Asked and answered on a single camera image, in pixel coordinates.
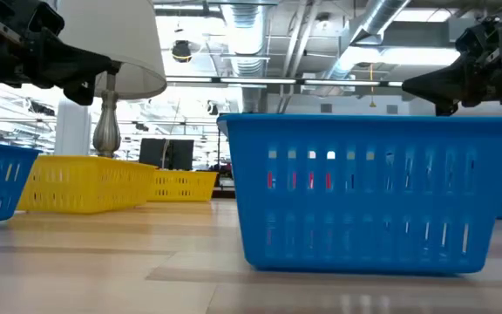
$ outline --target light fixture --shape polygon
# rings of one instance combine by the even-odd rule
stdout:
[[[179,5],[171,5],[171,4],[155,4],[154,5],[155,10],[203,10],[202,5],[191,5],[191,4],[184,4],[183,8],[180,8]],[[220,7],[219,6],[207,6],[207,10],[212,11],[212,12],[220,12]]]
[[[295,84],[291,78],[221,78],[222,83],[231,84]]]
[[[306,79],[305,85],[327,85],[327,86],[379,86],[380,82],[361,80],[331,80],[331,79]]]
[[[444,8],[406,8],[397,15],[394,22],[446,22],[458,9]]]
[[[246,59],[246,60],[270,60],[270,57],[266,56],[255,56],[255,55],[233,55],[233,54],[221,54],[222,59]]]
[[[166,76],[153,4],[148,0],[66,0],[58,13],[65,20],[60,38],[72,46],[110,57],[115,71],[96,78],[102,114],[93,145],[98,155],[113,157],[121,137],[118,99],[145,99],[166,89]]]
[[[448,48],[389,48],[381,62],[391,65],[451,65],[460,53]]]
[[[168,83],[210,83],[213,80],[200,77],[167,77],[166,81]]]

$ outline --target ceiling light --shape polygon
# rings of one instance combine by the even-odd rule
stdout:
[[[167,77],[166,81],[168,83],[210,83],[213,80],[202,77]]]
[[[155,4],[154,9],[156,10],[178,10],[179,12],[183,12],[183,10],[203,10],[202,5],[188,5],[185,4],[183,7],[180,7],[179,5],[171,5],[171,4]],[[212,12],[220,12],[220,7],[217,6],[209,6],[207,7],[209,11]]]
[[[404,9],[394,19],[395,22],[445,22],[457,9]]]
[[[447,48],[389,48],[381,62],[391,65],[451,65],[460,53]]]
[[[291,78],[221,78],[222,83],[233,84],[295,84]]]
[[[330,80],[330,79],[306,79],[305,85],[329,85],[329,86],[379,86],[376,81],[360,81],[360,80]]]
[[[227,59],[246,59],[246,60],[270,60],[270,57],[265,56],[254,56],[254,55],[230,55],[230,54],[221,54],[220,58]]]

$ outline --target lamp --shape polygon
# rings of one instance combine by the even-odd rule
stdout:
[[[95,96],[102,114],[92,144],[99,156],[113,157],[121,144],[118,99],[144,99],[166,89],[166,75],[150,0],[63,0],[58,13],[65,20],[64,43],[103,54],[114,71],[96,77]]]

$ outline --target white column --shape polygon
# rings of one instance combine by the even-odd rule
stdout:
[[[55,155],[87,156],[91,146],[89,106],[80,106],[66,97],[59,100]]]

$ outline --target black monitor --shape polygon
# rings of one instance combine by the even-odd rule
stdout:
[[[162,155],[166,140],[143,139],[140,142],[139,162],[162,167]],[[193,140],[170,140],[164,162],[165,169],[193,169]]]

